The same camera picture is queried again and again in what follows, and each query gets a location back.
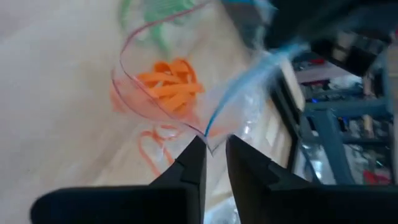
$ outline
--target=plastic bag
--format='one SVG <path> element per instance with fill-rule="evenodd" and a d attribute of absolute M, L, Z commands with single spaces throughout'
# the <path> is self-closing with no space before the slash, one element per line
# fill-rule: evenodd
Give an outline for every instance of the plastic bag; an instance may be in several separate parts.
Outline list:
<path fill-rule="evenodd" d="M 143 4 L 143 11 L 159 9 L 155 2 Z M 281 58 L 298 48 L 250 58 L 219 2 L 197 0 L 190 9 L 176 12 L 157 21 L 134 20 L 136 28 L 112 72 L 111 97 L 118 111 L 187 127 L 213 151 L 228 134 L 248 134 Z M 185 71 L 194 71 L 195 78 L 180 77 Z M 157 78 L 167 80 L 151 79 L 159 73 Z M 193 84 L 203 89 L 193 90 Z"/>

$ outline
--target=table surface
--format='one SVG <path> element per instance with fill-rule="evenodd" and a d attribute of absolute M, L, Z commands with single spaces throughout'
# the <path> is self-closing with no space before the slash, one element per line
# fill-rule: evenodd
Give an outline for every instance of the table surface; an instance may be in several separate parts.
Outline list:
<path fill-rule="evenodd" d="M 109 73 L 124 40 L 119 3 L 3 0 L 2 5 L 0 219 L 28 223 L 32 202 L 60 187 L 153 180 L 136 147 L 145 124 L 113 112 L 109 102 Z M 232 27 L 222 8 L 217 10 L 218 22 Z M 230 34 L 236 36 L 234 29 Z M 207 49 L 225 57 L 231 50 L 244 55 L 240 40 L 231 40 L 224 44 L 228 51 Z M 293 73 L 288 76 L 302 108 L 297 81 Z M 290 137 L 270 100 L 248 141 L 286 166 Z M 218 150 L 208 159 L 208 200 L 230 194 L 224 157 Z"/>

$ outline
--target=ziplock bag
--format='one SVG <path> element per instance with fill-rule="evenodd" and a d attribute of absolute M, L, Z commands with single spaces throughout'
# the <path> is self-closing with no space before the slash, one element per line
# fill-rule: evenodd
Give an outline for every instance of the ziplock bag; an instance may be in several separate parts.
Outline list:
<path fill-rule="evenodd" d="M 291 51 L 250 58 L 217 1 L 196 1 L 188 10 L 136 27 L 112 72 L 114 107 L 186 127 L 211 151 L 230 133 L 249 134 L 269 79 Z"/>

